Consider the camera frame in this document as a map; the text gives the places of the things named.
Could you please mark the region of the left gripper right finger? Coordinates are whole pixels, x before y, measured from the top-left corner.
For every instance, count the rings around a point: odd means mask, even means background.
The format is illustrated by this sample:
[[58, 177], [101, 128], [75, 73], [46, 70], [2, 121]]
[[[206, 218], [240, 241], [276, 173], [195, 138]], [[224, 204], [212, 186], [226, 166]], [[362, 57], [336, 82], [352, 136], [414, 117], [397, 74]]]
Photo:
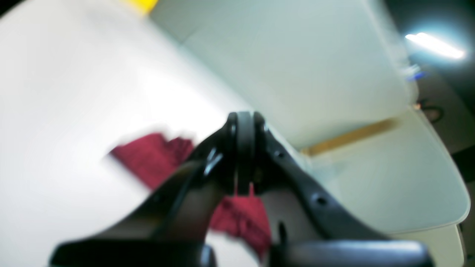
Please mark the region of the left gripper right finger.
[[266, 267], [432, 267], [425, 245], [393, 240], [347, 211], [303, 171], [259, 113], [237, 114], [237, 193], [263, 202]]

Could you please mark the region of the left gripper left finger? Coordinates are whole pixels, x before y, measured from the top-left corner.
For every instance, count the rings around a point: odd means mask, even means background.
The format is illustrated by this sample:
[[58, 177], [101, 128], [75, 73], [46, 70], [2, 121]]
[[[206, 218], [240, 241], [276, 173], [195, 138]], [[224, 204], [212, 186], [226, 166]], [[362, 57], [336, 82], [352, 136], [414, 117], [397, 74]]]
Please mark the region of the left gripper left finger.
[[216, 267], [205, 243], [212, 215], [234, 191], [238, 113], [200, 143], [131, 214], [89, 238], [59, 245], [52, 267]]

